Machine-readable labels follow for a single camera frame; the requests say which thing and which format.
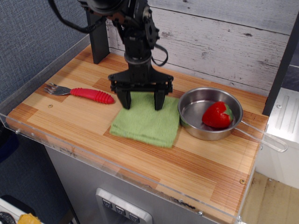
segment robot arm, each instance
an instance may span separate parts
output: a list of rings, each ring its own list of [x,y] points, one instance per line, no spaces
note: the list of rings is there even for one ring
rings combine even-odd
[[[152,20],[152,11],[147,0],[78,0],[85,10],[99,16],[95,24],[86,28],[79,28],[64,20],[54,0],[48,1],[60,21],[80,32],[90,33],[106,19],[111,20],[125,45],[125,59],[128,62],[128,70],[108,77],[111,90],[116,92],[126,109],[130,108],[131,91],[153,91],[155,109],[162,108],[165,95],[172,92],[173,77],[158,72],[151,66],[151,59],[156,63],[151,50],[157,47],[166,53],[166,60],[158,66],[167,62],[168,53],[166,49],[157,45],[159,29]]]

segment metal fork tines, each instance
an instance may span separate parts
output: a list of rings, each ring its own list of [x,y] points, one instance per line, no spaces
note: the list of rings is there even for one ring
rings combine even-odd
[[[59,86],[54,83],[49,83],[49,85],[47,85],[47,87],[45,87],[43,90],[51,95],[65,95],[70,94],[71,91],[71,89],[67,87]]]

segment button panel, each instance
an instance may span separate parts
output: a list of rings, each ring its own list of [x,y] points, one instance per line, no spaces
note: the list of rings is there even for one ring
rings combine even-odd
[[[153,218],[149,213],[104,189],[97,188],[96,198],[101,209],[111,209],[131,220],[130,223],[153,224]]]

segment pan handle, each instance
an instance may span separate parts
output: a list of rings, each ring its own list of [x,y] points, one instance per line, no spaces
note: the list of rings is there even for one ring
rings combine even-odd
[[[280,148],[278,148],[277,146],[275,146],[275,145],[273,145],[273,144],[270,144],[270,143],[264,141],[263,139],[259,139],[259,138],[255,137],[255,136],[253,136],[253,135],[251,135],[251,134],[245,132],[245,131],[240,130],[239,128],[235,128],[235,129],[238,130],[239,132],[242,132],[243,134],[248,135],[249,137],[251,137],[251,138],[253,138],[253,139],[255,139],[255,140],[257,140],[257,141],[263,143],[264,145],[269,146],[270,148],[272,148],[272,149],[274,149],[274,150],[276,150],[276,151],[278,151],[278,152],[280,152],[280,153],[283,153],[283,152],[285,152],[285,151],[288,149],[288,145],[287,145],[284,141],[280,140],[279,138],[277,138],[277,137],[275,137],[275,136],[273,136],[273,135],[271,135],[271,134],[265,133],[265,132],[263,132],[262,130],[260,130],[260,129],[258,129],[258,128],[256,128],[256,127],[250,125],[250,124],[247,124],[246,122],[244,122],[244,121],[242,121],[242,120],[241,120],[241,122],[242,122],[243,124],[246,124],[247,126],[253,128],[253,129],[256,130],[256,131],[258,131],[258,132],[260,132],[260,133],[263,133],[264,135],[266,135],[267,137],[273,139],[273,140],[276,141],[277,143],[281,144],[281,145],[284,147],[284,149],[280,149]]]

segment green towel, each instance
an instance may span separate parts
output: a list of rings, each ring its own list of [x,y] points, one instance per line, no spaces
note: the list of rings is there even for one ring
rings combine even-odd
[[[122,108],[110,133],[160,147],[172,147],[179,126],[178,98],[165,97],[161,110],[155,110],[153,93],[131,92],[131,108]]]

